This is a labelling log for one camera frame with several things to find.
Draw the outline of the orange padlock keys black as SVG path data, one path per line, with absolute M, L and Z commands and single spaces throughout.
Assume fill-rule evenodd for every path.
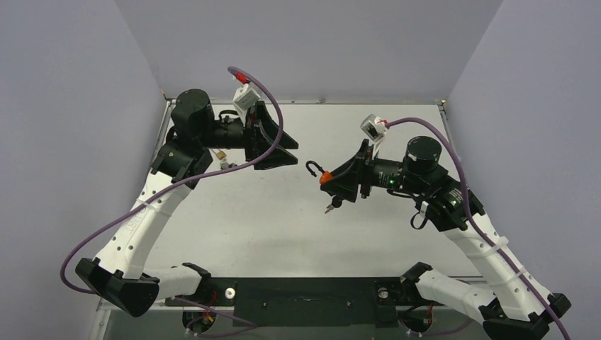
M 325 214 L 330 213 L 331 211 L 338 209 L 342 206 L 344 199 L 335 195 L 332 197 L 330 204 L 325 208 Z

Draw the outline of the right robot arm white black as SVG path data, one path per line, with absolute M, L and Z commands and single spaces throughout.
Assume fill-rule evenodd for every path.
M 411 198 L 424 223 L 455 243 L 487 283 L 478 288 L 419 262 L 400 277 L 405 300 L 451 307 L 479 323 L 491 339 L 542 339 L 571 302 L 519 263 L 479 199 L 439 164 L 441 154 L 441 144 L 428 136 L 412 138 L 401 161 L 378 158 L 375 147 L 363 141 L 351 159 L 320 176 L 320 188 L 330 195 L 331 209 L 368 197 L 372 188 Z

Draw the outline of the orange padlock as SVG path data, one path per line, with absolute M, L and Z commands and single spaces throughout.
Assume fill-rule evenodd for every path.
M 324 170 L 316 161 L 308 160 L 305 163 L 305 168 L 311 176 L 319 178 L 320 185 L 326 184 L 334 178 L 329 171 Z

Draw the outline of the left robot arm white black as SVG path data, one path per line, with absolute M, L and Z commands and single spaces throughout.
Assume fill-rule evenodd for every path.
M 75 271 L 89 289 L 132 317 L 157 301 L 186 297 L 195 305 L 211 295 L 210 273 L 193 263 L 151 270 L 146 261 L 162 230 L 212 163 L 212 149 L 241 149 L 256 170 L 297 164 L 298 143 L 282 131 L 263 100 L 246 95 L 234 118 L 215 115 L 209 95 L 189 89 L 178 95 L 172 127 L 159 149 L 145 187 L 107 245 L 83 258 Z

